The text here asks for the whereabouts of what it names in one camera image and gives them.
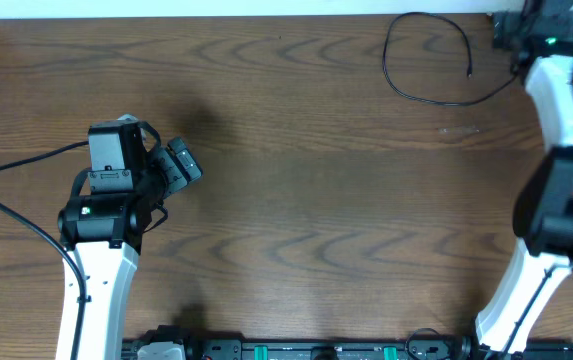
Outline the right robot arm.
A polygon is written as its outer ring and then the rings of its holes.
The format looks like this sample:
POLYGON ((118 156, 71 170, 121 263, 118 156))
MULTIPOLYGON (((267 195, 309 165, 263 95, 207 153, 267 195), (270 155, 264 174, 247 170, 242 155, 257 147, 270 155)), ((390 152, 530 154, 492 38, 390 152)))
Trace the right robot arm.
POLYGON ((531 97, 545 146, 515 203, 516 244, 497 290, 475 318, 466 359, 553 359, 568 345, 529 349, 528 337, 557 288, 573 273, 573 2, 528 1, 494 14, 493 45, 531 97))

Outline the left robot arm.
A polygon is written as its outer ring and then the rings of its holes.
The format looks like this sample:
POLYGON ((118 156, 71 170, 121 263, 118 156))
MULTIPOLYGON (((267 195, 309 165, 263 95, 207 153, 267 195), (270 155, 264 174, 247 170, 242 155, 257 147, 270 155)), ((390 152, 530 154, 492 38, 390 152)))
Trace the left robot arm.
POLYGON ((91 166, 75 178, 58 215, 66 250, 65 292, 56 356, 117 359, 132 280, 152 214, 202 169, 184 141, 145 146, 158 133, 131 115, 90 127, 91 166))

